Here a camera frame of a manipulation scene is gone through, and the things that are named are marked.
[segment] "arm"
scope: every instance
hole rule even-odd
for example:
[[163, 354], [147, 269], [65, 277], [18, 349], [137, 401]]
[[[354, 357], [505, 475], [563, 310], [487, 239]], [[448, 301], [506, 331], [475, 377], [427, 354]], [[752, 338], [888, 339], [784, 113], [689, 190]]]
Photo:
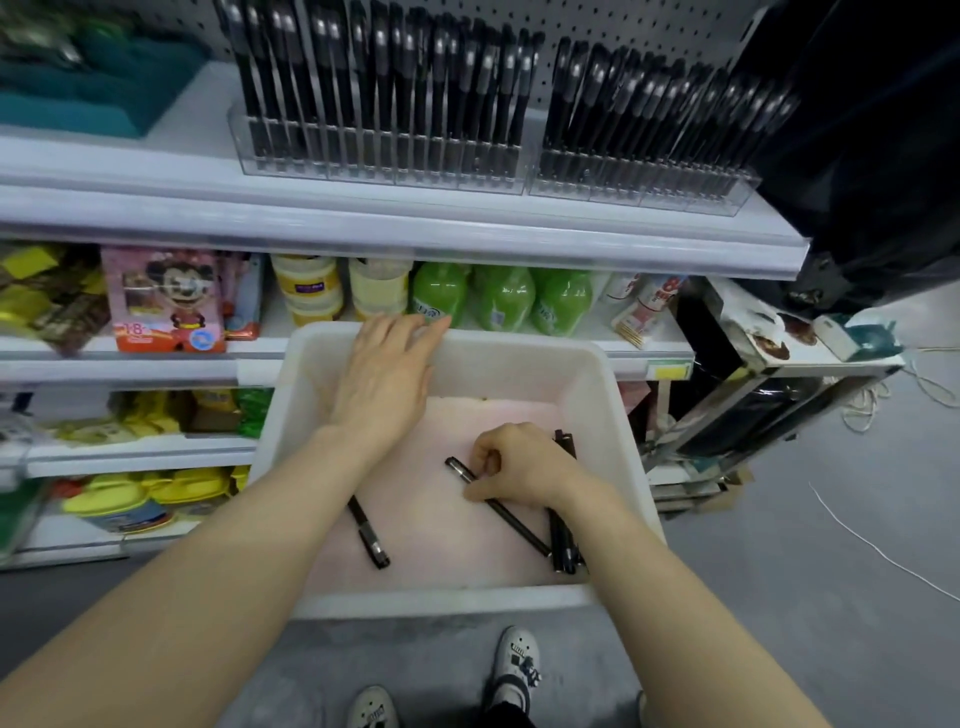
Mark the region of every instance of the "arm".
[[590, 581], [664, 726], [828, 725], [613, 486], [590, 475], [538, 427], [503, 425], [484, 433], [470, 466], [491, 477], [467, 486], [469, 499], [548, 506], [570, 526]]
[[420, 419], [448, 320], [364, 324], [331, 421], [0, 684], [0, 724], [210, 726], [273, 645], [327, 530]]

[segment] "white plastic bin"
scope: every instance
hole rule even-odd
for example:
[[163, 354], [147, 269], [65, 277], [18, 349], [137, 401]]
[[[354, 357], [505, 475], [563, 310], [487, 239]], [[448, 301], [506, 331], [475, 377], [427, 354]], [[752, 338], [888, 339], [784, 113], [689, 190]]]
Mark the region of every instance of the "white plastic bin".
[[[358, 329], [347, 322], [311, 324], [291, 337], [251, 482], [324, 422]], [[324, 543], [295, 617], [411, 617], [594, 601], [584, 570], [578, 577], [555, 574], [490, 508], [465, 501], [463, 483], [443, 464], [449, 455], [466, 459], [473, 438], [502, 424], [508, 411], [520, 417], [507, 420], [571, 432], [578, 459], [613, 483], [662, 537], [616, 381], [597, 347], [454, 329], [433, 363], [424, 421], [357, 494], [393, 563], [383, 571], [373, 567], [345, 513]], [[516, 400], [516, 409], [503, 400]], [[443, 421], [451, 412], [459, 414]], [[545, 512], [508, 505], [547, 540]]]

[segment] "yellow container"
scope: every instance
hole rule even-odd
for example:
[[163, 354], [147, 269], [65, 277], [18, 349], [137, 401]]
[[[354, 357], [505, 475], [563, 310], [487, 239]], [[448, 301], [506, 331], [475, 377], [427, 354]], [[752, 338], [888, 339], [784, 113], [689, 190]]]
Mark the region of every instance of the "yellow container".
[[173, 514], [136, 483], [84, 487], [63, 502], [63, 513], [77, 516], [112, 533], [142, 533], [161, 528]]
[[323, 308], [332, 308], [332, 299], [339, 296], [343, 305], [344, 289], [335, 257], [272, 254], [271, 260], [284, 295], [308, 299]]
[[181, 518], [201, 519], [229, 500], [229, 481], [220, 468], [192, 468], [177, 471], [170, 483], [157, 486], [150, 495]]
[[250, 477], [250, 466], [249, 465], [237, 465], [234, 466], [233, 472], [230, 474], [230, 478], [233, 480], [233, 490], [237, 493], [243, 491], [247, 487], [247, 479]]

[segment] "white sneaker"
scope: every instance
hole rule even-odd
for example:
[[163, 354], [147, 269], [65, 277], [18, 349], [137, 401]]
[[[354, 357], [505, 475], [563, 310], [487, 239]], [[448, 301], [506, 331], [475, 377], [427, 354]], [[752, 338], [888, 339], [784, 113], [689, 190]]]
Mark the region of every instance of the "white sneaker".
[[364, 688], [350, 708], [347, 728], [400, 728], [390, 694], [379, 685]]
[[530, 691], [540, 684], [540, 649], [533, 634], [507, 627], [500, 635], [487, 687], [486, 709], [501, 702], [513, 703], [530, 715]]

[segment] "green plastic bottle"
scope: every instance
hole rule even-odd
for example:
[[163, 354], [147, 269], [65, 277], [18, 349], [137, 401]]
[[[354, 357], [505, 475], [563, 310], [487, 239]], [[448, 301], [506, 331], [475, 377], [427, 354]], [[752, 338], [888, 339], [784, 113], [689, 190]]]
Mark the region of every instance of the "green plastic bottle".
[[485, 265], [483, 288], [476, 306], [477, 323], [487, 331], [517, 331], [537, 298], [534, 279], [522, 266]]
[[548, 336], [570, 336], [593, 303], [587, 271], [554, 271], [537, 289], [531, 320]]
[[453, 326], [463, 318], [467, 302], [467, 276], [457, 263], [423, 263], [414, 276], [410, 312], [422, 313], [427, 321], [453, 317]]

